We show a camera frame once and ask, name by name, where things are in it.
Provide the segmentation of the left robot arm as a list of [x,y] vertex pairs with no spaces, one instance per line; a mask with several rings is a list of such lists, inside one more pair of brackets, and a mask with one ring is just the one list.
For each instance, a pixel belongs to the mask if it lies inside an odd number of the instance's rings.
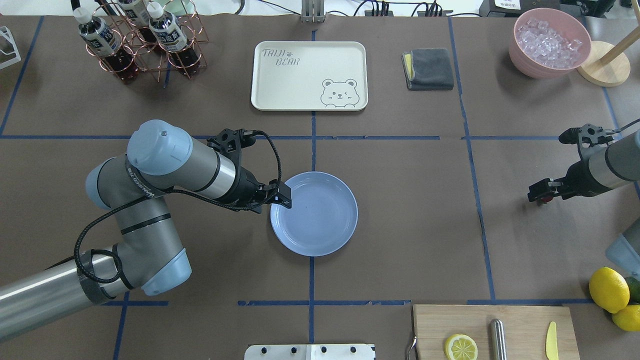
[[70,257],[1,288],[1,340],[103,305],[142,289],[157,296],[183,284],[192,268],[165,196],[183,194],[234,212],[293,205],[277,176],[256,180],[242,167],[242,149],[262,130],[224,129],[203,143],[163,120],[149,120],[126,153],[94,168],[89,198],[106,210],[78,235]]

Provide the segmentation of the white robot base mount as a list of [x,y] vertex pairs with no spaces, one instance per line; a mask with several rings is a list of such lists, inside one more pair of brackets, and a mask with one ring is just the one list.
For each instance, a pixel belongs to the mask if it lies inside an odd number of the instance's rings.
[[255,344],[247,347],[245,360],[375,360],[374,344]]

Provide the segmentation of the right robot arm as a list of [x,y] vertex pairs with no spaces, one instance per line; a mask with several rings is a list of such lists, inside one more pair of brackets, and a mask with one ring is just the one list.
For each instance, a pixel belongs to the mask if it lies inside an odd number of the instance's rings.
[[572,164],[564,177],[543,178],[530,185],[530,202],[548,203],[554,198],[576,196],[592,198],[640,178],[640,140],[635,131],[614,141],[615,130],[586,124],[565,130],[558,141],[576,145],[579,161]]

